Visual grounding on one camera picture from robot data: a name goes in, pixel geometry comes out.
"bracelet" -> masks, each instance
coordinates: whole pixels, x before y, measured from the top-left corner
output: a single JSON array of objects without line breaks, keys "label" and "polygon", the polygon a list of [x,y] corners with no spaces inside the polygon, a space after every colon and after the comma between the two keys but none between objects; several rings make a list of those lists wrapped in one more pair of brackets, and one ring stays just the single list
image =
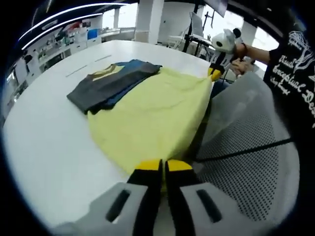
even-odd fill
[{"label": "bracelet", "polygon": [[247,56],[248,48],[247,48],[247,46],[246,46],[245,43],[241,43],[241,44],[244,46],[244,49],[245,49],[244,55],[243,55],[243,57],[242,57],[242,58],[244,58],[245,56]]}]

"gray office chair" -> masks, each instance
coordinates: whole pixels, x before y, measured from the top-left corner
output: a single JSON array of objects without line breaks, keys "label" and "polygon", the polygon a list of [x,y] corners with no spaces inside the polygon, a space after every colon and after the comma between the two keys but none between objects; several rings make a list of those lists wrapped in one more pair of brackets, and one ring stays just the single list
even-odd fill
[{"label": "gray office chair", "polygon": [[193,167],[253,221],[281,223],[293,208],[299,157],[267,85],[252,72],[212,100]]}]

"round white table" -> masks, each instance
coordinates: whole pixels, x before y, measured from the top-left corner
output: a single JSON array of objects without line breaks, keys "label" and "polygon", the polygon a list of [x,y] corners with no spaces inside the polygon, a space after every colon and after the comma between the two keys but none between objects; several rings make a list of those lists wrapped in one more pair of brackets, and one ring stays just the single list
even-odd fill
[{"label": "round white table", "polygon": [[202,59],[162,46],[109,41],[45,71],[23,92],[5,121],[9,168],[27,204],[49,228],[81,218],[95,198],[128,179],[94,144],[87,118],[66,95],[87,74],[131,59],[197,77],[207,76],[209,67]]}]

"window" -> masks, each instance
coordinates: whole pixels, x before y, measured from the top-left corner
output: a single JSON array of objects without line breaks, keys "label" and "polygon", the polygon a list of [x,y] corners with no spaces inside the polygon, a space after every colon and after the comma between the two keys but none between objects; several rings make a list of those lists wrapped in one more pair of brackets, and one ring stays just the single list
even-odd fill
[{"label": "window", "polygon": [[119,9],[118,28],[128,28],[136,26],[138,4],[133,3],[122,6]]},{"label": "window", "polygon": [[[270,51],[272,49],[277,48],[279,46],[279,43],[262,28],[257,27],[255,39],[252,43],[252,46],[259,49]],[[259,61],[255,62],[255,64],[258,67],[260,67],[263,71],[266,71],[267,65]]]},{"label": "window", "polygon": [[114,14],[115,10],[105,11],[103,14],[103,23],[102,28],[110,28],[112,29],[114,27]]},{"label": "window", "polygon": [[[209,12],[208,14],[212,16],[213,14],[213,9],[206,5],[203,10],[202,14],[202,23],[205,22],[205,14]],[[214,19],[213,19],[213,29],[211,28],[211,18],[207,19],[207,23],[205,25],[205,29],[203,31],[204,37],[207,38],[208,35],[211,37],[222,33],[223,29],[229,29],[233,30],[235,28],[242,28],[243,23],[244,23],[244,18],[242,16],[239,16],[233,12],[226,11],[224,18],[220,16],[217,12],[214,14]]]}]

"folded clothing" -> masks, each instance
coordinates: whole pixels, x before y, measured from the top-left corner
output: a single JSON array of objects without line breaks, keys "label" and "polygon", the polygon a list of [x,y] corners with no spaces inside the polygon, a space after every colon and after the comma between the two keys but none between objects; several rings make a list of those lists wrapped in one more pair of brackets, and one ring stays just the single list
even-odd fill
[{"label": "folded clothing", "polygon": [[103,103],[109,98],[119,94],[117,97],[119,99],[111,100],[112,108],[128,91],[146,78],[157,74],[160,68],[160,66],[148,62],[135,63],[132,61],[125,67],[117,73],[112,73],[115,70],[115,65],[112,65],[111,68],[100,73],[88,75],[67,95],[67,98],[83,113],[91,111],[96,114],[100,109],[108,107],[106,103]]},{"label": "folded clothing", "polygon": [[141,161],[182,157],[209,102],[211,80],[162,67],[114,109],[88,112],[93,140],[131,174]]}]

